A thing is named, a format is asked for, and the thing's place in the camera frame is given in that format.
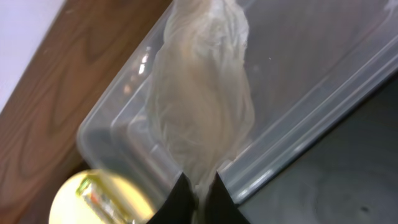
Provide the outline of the clear plastic wrap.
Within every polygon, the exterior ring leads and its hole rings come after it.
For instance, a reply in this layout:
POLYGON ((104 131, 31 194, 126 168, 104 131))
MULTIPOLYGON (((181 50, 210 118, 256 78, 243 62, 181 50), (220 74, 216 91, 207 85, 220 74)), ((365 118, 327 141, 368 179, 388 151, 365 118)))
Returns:
POLYGON ((244 69, 249 25, 233 0, 176 0, 155 56, 146 111, 200 201, 254 124, 244 69))

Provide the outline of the green yellow snack wrapper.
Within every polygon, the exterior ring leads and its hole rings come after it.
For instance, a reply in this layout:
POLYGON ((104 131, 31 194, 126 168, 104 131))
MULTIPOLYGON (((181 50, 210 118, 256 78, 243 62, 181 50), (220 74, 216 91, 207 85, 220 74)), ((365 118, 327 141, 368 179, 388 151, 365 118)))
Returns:
POLYGON ((75 194, 82 198, 104 223, 136 223, 134 217, 97 177, 90 175, 85 177, 80 182, 75 194))

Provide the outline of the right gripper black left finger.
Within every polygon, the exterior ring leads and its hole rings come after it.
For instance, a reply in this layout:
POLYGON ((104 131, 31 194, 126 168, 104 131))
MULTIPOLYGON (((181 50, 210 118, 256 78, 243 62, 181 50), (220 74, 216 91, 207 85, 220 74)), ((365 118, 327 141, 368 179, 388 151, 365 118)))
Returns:
POLYGON ((191 224, 196 202, 188 178, 180 175, 163 206, 147 224, 191 224))

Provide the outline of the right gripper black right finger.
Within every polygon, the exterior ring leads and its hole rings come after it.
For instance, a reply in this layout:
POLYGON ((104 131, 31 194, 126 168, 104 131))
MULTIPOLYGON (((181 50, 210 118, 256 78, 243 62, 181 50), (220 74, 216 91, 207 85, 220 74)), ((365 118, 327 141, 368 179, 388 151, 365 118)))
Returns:
POLYGON ((216 173, 205 202, 206 224, 250 224, 234 204, 221 177, 216 173))

